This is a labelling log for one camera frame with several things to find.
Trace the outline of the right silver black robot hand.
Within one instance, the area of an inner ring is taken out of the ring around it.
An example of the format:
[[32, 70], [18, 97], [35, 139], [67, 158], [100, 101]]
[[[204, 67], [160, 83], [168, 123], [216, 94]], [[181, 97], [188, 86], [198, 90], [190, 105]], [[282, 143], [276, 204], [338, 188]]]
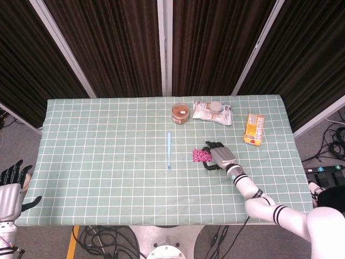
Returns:
[[206, 141], [205, 143], [206, 146], [203, 147], [202, 151], [206, 151], [208, 154], [210, 154], [215, 161], [214, 165], [208, 165], [207, 162], [203, 162], [206, 170], [227, 170], [230, 165], [235, 165], [237, 163], [237, 159], [233, 153], [221, 142]]

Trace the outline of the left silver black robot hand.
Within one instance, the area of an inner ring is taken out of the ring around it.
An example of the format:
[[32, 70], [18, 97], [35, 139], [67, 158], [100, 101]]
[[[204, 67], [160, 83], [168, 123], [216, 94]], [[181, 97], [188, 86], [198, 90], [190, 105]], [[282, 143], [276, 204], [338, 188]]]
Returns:
[[37, 196], [32, 202], [23, 204], [25, 180], [33, 166], [20, 170], [22, 163], [23, 160], [19, 160], [1, 172], [1, 222], [16, 221], [22, 212], [37, 206], [42, 200], [42, 196]]

